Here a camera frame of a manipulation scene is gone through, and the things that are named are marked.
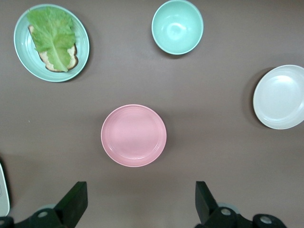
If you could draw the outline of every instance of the white object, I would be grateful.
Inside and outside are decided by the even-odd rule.
[[[287,129],[304,120],[304,68],[279,66],[269,71],[253,96],[258,119],[273,129]]]
[[[7,216],[10,211],[10,201],[4,172],[0,163],[0,217]]]

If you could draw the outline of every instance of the plate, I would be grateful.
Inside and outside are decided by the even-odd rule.
[[[273,129],[287,129],[304,120],[304,68],[279,66],[257,84],[253,107],[258,119]]]
[[[157,159],[167,139],[165,124],[152,109],[129,104],[115,109],[104,121],[101,141],[115,162],[140,167]]]
[[[52,72],[45,68],[45,64],[41,61],[38,52],[35,50],[35,44],[29,33],[27,13],[29,10],[44,9],[45,7],[59,8],[72,16],[76,36],[78,64],[67,72]],[[53,4],[36,5],[21,15],[15,26],[14,45],[23,66],[36,77],[49,82],[63,82],[78,75],[86,65],[90,49],[89,38],[81,21],[72,12]]]

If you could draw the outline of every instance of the lettuce leaf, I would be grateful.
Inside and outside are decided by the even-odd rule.
[[[67,50],[76,42],[72,17],[61,9],[46,7],[30,10],[27,18],[34,27],[31,36],[36,51],[46,51],[48,60],[55,69],[68,71],[71,56]]]

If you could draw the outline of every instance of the bowl rim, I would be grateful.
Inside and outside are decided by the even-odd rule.
[[[168,5],[168,4],[173,3],[173,2],[183,2],[183,3],[188,4],[189,6],[191,6],[191,7],[197,12],[197,15],[198,15],[199,20],[200,20],[200,24],[201,24],[201,26],[202,26],[202,29],[201,29],[201,32],[200,32],[200,36],[199,36],[198,41],[196,42],[196,44],[195,44],[192,48],[190,48],[189,50],[184,51],[184,52],[172,52],[172,51],[166,50],[166,49],[165,49],[162,45],[160,45],[160,43],[157,41],[156,36],[155,36],[155,34],[154,34],[154,30],[153,30],[154,20],[155,20],[155,18],[156,18],[156,16],[157,16],[158,12],[159,12],[159,11],[161,10],[161,8],[164,7],[165,5]],[[192,2],[190,2],[190,1],[188,1],[188,0],[169,0],[169,1],[165,2],[165,3],[163,3],[163,4],[156,10],[156,12],[155,12],[155,14],[154,14],[154,16],[153,16],[153,18],[152,18],[151,31],[152,31],[152,36],[153,36],[153,39],[154,39],[155,43],[157,44],[157,46],[158,46],[161,50],[163,50],[163,51],[166,52],[166,53],[172,54],[172,55],[183,55],[183,54],[186,54],[186,53],[192,51],[192,50],[199,44],[199,42],[200,42],[200,40],[201,40],[201,38],[202,38],[202,36],[203,36],[203,33],[204,33],[204,20],[203,20],[203,16],[202,16],[200,10],[199,10]]]

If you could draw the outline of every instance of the sandwich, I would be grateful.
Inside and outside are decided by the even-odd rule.
[[[46,7],[27,14],[29,32],[35,50],[53,72],[67,72],[78,64],[76,38],[72,17],[65,11]]]

